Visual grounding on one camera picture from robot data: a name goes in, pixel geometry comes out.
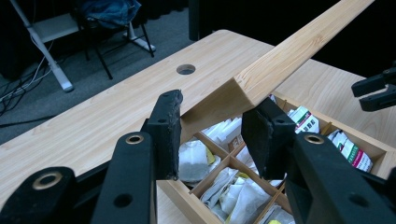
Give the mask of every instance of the gray carpet floor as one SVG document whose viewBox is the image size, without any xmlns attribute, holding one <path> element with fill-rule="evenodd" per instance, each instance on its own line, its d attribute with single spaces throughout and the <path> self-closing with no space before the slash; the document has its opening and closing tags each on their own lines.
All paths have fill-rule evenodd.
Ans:
<svg viewBox="0 0 396 224">
<path fill-rule="evenodd" d="M 49 73 L 36 88 L 24 94 L 15 108 L 0 117 L 0 125 L 58 115 L 184 49 L 193 43 L 189 40 L 188 17 L 189 11 L 185 8 L 182 11 L 172 11 L 168 15 L 162 15 L 158 20 L 149 20 L 146 23 L 149 41 L 156 48 L 154 58 L 151 58 L 147 51 L 132 43 L 106 54 L 105 61 L 114 77 L 113 80 L 108 79 L 93 49 L 89 49 L 91 56 L 89 61 L 86 61 L 83 50 L 62 58 L 61 61 L 58 60 L 75 89 L 68 93 L 64 92 L 54 75 Z M 141 28 L 136 28 L 134 31 L 136 35 L 142 35 Z M 122 33 L 115 34 L 100 46 L 101 51 L 111 49 L 122 41 L 124 41 Z M 0 78 L 0 85 L 4 84 L 7 84 L 7 81 Z M 44 120 L 0 128 L 0 145 L 42 122 Z"/>
</svg>

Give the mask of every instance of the light wood table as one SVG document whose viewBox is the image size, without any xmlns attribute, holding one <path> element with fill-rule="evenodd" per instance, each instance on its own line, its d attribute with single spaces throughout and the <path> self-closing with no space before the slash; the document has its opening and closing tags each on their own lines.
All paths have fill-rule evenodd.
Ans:
<svg viewBox="0 0 396 224">
<path fill-rule="evenodd" d="M 67 166 L 81 175 L 108 161 L 122 135 L 140 130 L 161 93 L 182 90 L 184 114 L 271 48 L 242 35 L 217 31 L 3 144 L 0 205 L 22 180 L 40 169 Z M 180 75 L 177 68 L 182 64 L 192 64 L 196 71 Z M 362 112 L 350 90 L 350 85 L 360 79 L 309 61 L 276 91 L 396 147 L 396 108 Z M 161 190 L 158 201 L 159 223 L 188 222 Z"/>
</svg>

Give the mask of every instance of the bolt hole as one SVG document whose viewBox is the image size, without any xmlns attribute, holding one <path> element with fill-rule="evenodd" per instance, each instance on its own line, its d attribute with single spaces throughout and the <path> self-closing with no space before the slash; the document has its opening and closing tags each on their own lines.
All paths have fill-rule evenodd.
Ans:
<svg viewBox="0 0 396 224">
<path fill-rule="evenodd" d="M 132 135 L 128 138 L 126 138 L 126 143 L 128 144 L 139 144 L 143 142 L 145 138 L 142 135 Z"/>
<path fill-rule="evenodd" d="M 128 206 L 132 202 L 132 195 L 131 194 L 120 194 L 114 200 L 114 205 L 118 208 L 123 208 Z"/>
<path fill-rule="evenodd" d="M 56 176 L 54 176 L 54 175 L 45 176 L 40 180 L 40 184 L 48 185 L 50 182 L 54 181 L 55 179 L 56 179 Z"/>
<path fill-rule="evenodd" d="M 312 144 L 323 144 L 324 143 L 323 138 L 321 138 L 319 136 L 312 135 L 312 134 L 308 134 L 304 138 L 307 142 L 312 143 Z"/>
<path fill-rule="evenodd" d="M 33 189 L 42 190 L 49 189 L 59 183 L 62 179 L 62 174 L 59 172 L 50 172 L 43 174 L 33 183 Z"/>
<path fill-rule="evenodd" d="M 363 198 L 362 196 L 360 196 L 357 193 L 351 193 L 349 195 L 349 200 L 351 202 L 353 202 L 356 205 L 359 205 L 361 207 L 368 207 L 369 206 L 369 202 L 367 202 L 367 200 L 365 198 Z"/>
</svg>

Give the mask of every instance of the wooden box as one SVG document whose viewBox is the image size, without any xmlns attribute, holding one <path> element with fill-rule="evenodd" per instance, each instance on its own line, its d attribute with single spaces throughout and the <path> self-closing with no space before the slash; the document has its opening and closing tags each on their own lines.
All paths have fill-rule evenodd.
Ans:
<svg viewBox="0 0 396 224">
<path fill-rule="evenodd" d="M 283 100 L 279 93 L 275 92 L 274 95 L 276 96 L 276 103 L 286 112 L 299 106 L 297 102 Z M 341 129 L 353 143 L 355 143 L 369 156 L 373 162 L 371 174 L 386 178 L 390 169 L 396 166 L 395 148 L 389 147 L 372 137 L 351 129 L 343 123 L 324 116 L 319 112 L 312 110 L 310 110 L 310 112 L 319 120 L 321 134 L 327 135 L 336 129 Z M 236 155 L 244 146 L 243 143 L 237 149 L 229 153 L 211 141 L 203 133 L 197 133 L 195 137 L 201 140 L 213 154 L 221 157 L 220 165 L 193 189 L 188 189 L 180 180 L 158 181 L 158 185 L 191 221 L 191 223 L 221 223 L 221 221 L 215 215 L 213 215 L 203 203 L 201 203 L 199 198 L 212 185 L 218 173 L 225 167 L 234 168 L 247 174 L 265 192 L 272 196 L 271 201 L 261 211 L 261 214 L 256 219 L 256 222 L 260 221 L 261 217 L 265 215 L 273 203 L 277 203 L 284 210 L 291 213 L 288 199 L 283 193 L 284 184 L 282 184 L 279 188 L 273 187 L 267 180 L 260 179 L 256 173 L 251 171 L 244 163 L 236 158 Z"/>
</svg>

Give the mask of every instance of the black cable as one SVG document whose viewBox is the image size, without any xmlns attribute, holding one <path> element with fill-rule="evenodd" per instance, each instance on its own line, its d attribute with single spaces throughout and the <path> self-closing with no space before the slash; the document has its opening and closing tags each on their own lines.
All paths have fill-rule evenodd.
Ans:
<svg viewBox="0 0 396 224">
<path fill-rule="evenodd" d="M 0 87 L 0 89 L 3 89 L 4 87 L 4 91 L 3 93 L 1 93 L 2 96 L 6 95 L 6 92 L 8 90 L 8 87 L 11 85 L 11 82 L 8 82 L 6 85 L 3 85 L 2 87 Z"/>
<path fill-rule="evenodd" d="M 46 75 L 47 68 L 48 68 L 47 66 L 44 67 L 42 76 Z M 35 76 L 33 75 L 33 73 L 34 72 L 32 72 L 29 75 L 29 77 L 26 78 L 25 80 L 23 80 L 23 77 L 21 77 L 19 79 L 20 83 L 18 84 L 18 86 L 16 86 L 12 91 L 5 94 L 5 95 L 10 95 L 10 96 L 3 98 L 2 102 L 1 102 L 3 108 L 0 110 L 0 117 L 3 116 L 6 112 L 14 109 L 18 105 L 18 103 L 21 101 L 21 99 L 23 98 L 23 96 L 26 92 L 32 91 L 41 83 L 43 77 L 38 77 L 39 78 L 38 83 L 36 83 L 33 87 L 30 87 L 30 85 L 29 85 L 29 87 L 30 87 L 29 90 L 26 89 L 27 87 L 26 88 L 23 87 L 26 83 L 34 81 L 33 78 L 35 78 Z"/>
</svg>

